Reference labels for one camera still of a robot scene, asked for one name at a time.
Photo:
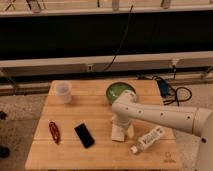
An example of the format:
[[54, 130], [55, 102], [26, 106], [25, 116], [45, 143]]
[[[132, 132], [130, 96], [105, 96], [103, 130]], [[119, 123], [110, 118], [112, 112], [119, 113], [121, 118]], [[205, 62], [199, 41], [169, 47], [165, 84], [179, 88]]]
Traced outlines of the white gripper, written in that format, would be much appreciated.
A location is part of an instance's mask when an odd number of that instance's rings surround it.
[[134, 126], [129, 117], [114, 115], [113, 123], [121, 128], [127, 129], [126, 135], [128, 138], [134, 138]]

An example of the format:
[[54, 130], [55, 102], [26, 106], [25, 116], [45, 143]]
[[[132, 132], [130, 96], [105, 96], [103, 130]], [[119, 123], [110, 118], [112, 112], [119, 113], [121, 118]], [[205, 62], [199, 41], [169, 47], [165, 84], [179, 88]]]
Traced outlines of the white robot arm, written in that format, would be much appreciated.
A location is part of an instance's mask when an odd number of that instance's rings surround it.
[[145, 105], [137, 96], [125, 90], [112, 103], [116, 122], [126, 125], [131, 119], [143, 120], [200, 138], [195, 171], [213, 171], [213, 110], [197, 107]]

